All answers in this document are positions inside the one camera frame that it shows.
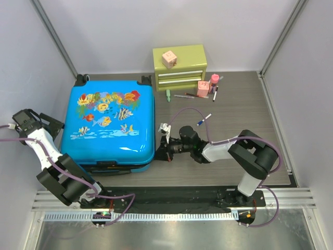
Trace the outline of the blue fish-print suitcase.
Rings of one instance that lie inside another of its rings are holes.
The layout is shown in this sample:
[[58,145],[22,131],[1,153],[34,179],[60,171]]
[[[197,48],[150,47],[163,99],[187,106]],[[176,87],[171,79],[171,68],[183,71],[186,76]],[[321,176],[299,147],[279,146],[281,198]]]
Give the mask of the blue fish-print suitcase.
[[136,81],[77,75],[60,151],[95,176],[147,170],[155,154],[151,76]]

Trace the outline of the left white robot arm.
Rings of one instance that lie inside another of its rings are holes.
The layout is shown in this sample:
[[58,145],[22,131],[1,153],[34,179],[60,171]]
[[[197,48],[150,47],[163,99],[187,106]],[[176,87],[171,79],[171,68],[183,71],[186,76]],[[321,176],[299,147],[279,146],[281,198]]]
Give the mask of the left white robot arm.
[[66,206],[105,208],[110,195],[68,154],[61,154],[54,140],[64,124],[43,113],[23,109],[12,116],[22,144],[34,150],[41,163],[39,183]]

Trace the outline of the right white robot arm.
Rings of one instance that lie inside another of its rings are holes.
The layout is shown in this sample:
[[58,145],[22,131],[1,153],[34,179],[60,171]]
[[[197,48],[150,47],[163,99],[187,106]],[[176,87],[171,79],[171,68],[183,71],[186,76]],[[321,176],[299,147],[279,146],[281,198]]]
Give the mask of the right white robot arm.
[[232,205],[247,206],[252,202],[255,190],[274,171],[273,166],[280,160],[278,149],[250,130],[243,130],[238,136],[219,142],[202,140],[191,126],[180,128],[179,139],[170,137],[171,126],[166,123],[162,123],[158,131],[163,136],[155,160],[171,162],[175,154],[181,153],[189,153],[199,164],[234,159],[245,173],[228,197],[227,203]]

